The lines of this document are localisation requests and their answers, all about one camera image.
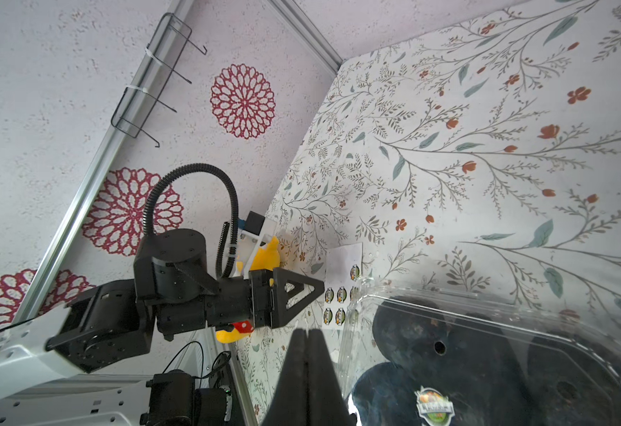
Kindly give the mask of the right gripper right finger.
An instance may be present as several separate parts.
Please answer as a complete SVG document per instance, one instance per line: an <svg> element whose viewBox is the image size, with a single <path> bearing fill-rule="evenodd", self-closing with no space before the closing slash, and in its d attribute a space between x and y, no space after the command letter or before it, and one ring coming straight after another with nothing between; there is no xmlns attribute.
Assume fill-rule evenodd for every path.
<svg viewBox="0 0 621 426"><path fill-rule="evenodd" d="M321 330L308 333L308 424L354 425Z"/></svg>

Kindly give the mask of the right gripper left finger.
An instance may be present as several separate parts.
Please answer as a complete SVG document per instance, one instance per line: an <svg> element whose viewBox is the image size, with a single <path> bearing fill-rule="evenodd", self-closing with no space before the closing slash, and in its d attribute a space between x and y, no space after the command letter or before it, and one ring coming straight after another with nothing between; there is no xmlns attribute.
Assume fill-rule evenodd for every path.
<svg viewBox="0 0 621 426"><path fill-rule="evenodd" d="M307 341L305 330L296 329L292 333L277 388L262 425L308 424Z"/></svg>

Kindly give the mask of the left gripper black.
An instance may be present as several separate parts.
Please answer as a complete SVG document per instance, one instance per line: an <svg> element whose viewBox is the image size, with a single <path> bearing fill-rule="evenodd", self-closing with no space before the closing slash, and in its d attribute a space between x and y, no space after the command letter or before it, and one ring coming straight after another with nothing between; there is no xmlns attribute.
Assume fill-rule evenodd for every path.
<svg viewBox="0 0 621 426"><path fill-rule="evenodd" d="M282 328L325 294L325 283L283 268L249 273L254 328Z"/></svg>

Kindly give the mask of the white sticker label sheet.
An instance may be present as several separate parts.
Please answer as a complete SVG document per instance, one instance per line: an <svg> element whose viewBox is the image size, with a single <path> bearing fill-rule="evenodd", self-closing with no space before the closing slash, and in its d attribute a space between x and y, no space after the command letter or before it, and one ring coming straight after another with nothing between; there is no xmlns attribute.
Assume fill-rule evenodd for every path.
<svg viewBox="0 0 621 426"><path fill-rule="evenodd" d="M322 328L341 329L348 319L349 305L358 296L363 248L361 243L328 250Z"/></svg>

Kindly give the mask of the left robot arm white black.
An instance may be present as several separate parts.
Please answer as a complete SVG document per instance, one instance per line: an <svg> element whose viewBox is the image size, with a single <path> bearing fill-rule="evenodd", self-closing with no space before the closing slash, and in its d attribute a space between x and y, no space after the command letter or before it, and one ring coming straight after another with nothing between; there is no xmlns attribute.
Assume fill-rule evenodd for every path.
<svg viewBox="0 0 621 426"><path fill-rule="evenodd" d="M215 278L204 236L177 229L143 238L129 280L89 289L66 305L0 331L0 400L149 353L152 337L214 328L287 325L325 285L281 267ZM0 425L7 417L0 415Z"/></svg>

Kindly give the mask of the round fruit sticker on box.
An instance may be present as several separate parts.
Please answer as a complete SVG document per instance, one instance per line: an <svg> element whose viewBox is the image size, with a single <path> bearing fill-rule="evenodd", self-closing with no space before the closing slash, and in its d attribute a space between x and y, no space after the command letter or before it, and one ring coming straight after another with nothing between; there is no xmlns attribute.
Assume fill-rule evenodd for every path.
<svg viewBox="0 0 621 426"><path fill-rule="evenodd" d="M415 391L419 417L429 426L449 426L455 417L454 403L438 390L421 387Z"/></svg>

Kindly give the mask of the yellow red plush toy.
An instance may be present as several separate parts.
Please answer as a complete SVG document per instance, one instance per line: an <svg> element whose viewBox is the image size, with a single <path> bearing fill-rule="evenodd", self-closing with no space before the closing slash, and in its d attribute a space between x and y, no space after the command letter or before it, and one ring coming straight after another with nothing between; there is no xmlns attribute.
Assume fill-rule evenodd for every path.
<svg viewBox="0 0 621 426"><path fill-rule="evenodd" d="M259 248L252 260L252 266L249 271L272 271L275 267L280 266L280 241L277 236L273 236L268 243ZM216 341L221 344L232 344L239 340L249 337L255 327L251 321L241 321L233 325L232 331L218 330L216 331Z"/></svg>

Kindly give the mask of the blackberry clamshell box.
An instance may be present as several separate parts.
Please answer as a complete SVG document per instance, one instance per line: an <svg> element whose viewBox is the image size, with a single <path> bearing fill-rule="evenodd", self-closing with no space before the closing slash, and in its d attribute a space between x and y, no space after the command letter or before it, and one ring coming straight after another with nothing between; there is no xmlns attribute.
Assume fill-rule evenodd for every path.
<svg viewBox="0 0 621 426"><path fill-rule="evenodd" d="M621 338L572 312L392 286L358 288L338 374L360 425L427 425L415 391L454 403L450 425L621 425Z"/></svg>

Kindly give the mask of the floral table mat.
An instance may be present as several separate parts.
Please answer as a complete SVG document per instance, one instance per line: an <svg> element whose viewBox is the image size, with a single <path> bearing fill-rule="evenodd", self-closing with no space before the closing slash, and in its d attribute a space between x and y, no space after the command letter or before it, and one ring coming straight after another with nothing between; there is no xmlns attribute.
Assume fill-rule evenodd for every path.
<svg viewBox="0 0 621 426"><path fill-rule="evenodd" d="M621 334L621 1L531 1L342 65L267 211L287 267Z"/></svg>

